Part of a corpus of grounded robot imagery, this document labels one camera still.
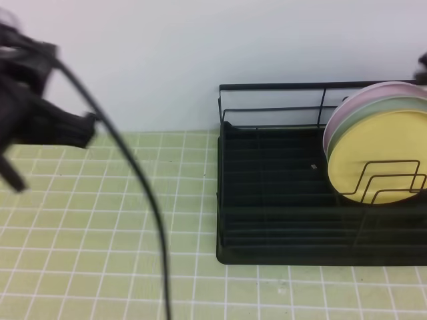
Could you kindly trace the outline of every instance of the drying tray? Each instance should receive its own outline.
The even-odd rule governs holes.
[[[225,264],[427,265],[427,194],[371,205],[338,194],[322,149],[330,89],[381,81],[220,85],[217,258]],[[321,90],[315,107],[223,109],[223,91]],[[313,112],[317,123],[233,125],[228,113]],[[417,159],[404,161],[414,162]],[[377,163],[375,159],[366,163]]]

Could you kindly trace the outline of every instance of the black dish rack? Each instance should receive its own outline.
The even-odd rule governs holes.
[[[328,179],[322,149],[322,112],[330,89],[362,88],[381,81],[220,85],[217,258],[225,264],[427,265],[427,193],[385,205],[357,203]],[[317,107],[224,109],[223,91],[321,90]],[[316,123],[233,125],[228,113],[317,112]],[[375,161],[372,163],[395,162]],[[370,180],[383,177],[372,176]]]

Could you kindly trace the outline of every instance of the black wire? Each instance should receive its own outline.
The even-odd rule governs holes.
[[[171,320],[171,303],[170,303],[170,284],[169,284],[169,260],[167,254],[167,236],[165,233],[165,229],[163,226],[163,219],[161,218],[161,214],[159,211],[159,207],[157,205],[157,201],[155,200],[154,194],[149,186],[145,175],[143,174],[142,169],[137,164],[135,158],[130,153],[127,148],[125,142],[120,137],[120,134],[117,132],[117,129],[114,127],[113,123],[108,119],[108,116],[102,111],[102,108],[96,103],[95,99],[90,95],[88,90],[83,86],[83,84],[79,81],[79,79],[64,65],[60,60],[46,52],[38,43],[34,42],[32,39],[21,36],[22,39],[25,40],[24,45],[27,46],[28,49],[37,52],[38,54],[44,56],[46,60],[48,60],[54,67],[58,68],[63,72],[63,74],[70,80],[71,84],[77,89],[77,91],[81,94],[81,96],[86,100],[87,104],[96,112],[99,119],[104,123],[107,127],[107,130],[114,138],[115,142],[119,146],[121,152],[125,156],[126,160],[131,165],[133,171],[135,172],[139,182],[147,193],[148,200],[150,202],[151,208],[153,209],[155,222],[157,225],[157,229],[159,231],[159,240],[161,245],[161,256],[163,262],[163,291],[164,291],[164,299],[165,299],[165,311],[166,311],[166,319]]]

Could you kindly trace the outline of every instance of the plate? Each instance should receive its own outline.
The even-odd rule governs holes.
[[[342,135],[332,151],[328,175],[339,193],[355,191],[368,161],[419,160],[418,173],[427,174],[427,112],[400,110],[377,113],[355,124]],[[414,162],[375,163],[368,165],[354,194],[345,197],[361,202],[363,193],[373,175],[413,175]],[[383,189],[409,189],[413,177],[377,177],[369,184],[364,203],[371,203]],[[413,188],[421,188],[424,178],[415,178]],[[408,191],[379,193],[374,204],[391,203],[414,196]]]
[[[375,101],[371,104],[364,105],[361,108],[353,111],[338,125],[334,133],[331,135],[326,149],[326,155],[329,159],[334,147],[340,137],[354,124],[361,121],[363,118],[369,117],[375,113],[394,110],[417,110],[427,111],[427,98],[421,97],[394,97],[385,98]]]
[[[387,97],[425,97],[427,91],[405,82],[391,81],[382,82],[357,91],[354,95],[348,97],[335,111],[332,113],[328,124],[326,125],[323,136],[323,148],[326,154],[328,143],[332,133],[336,130],[349,114],[357,110],[363,105],[377,101]]]

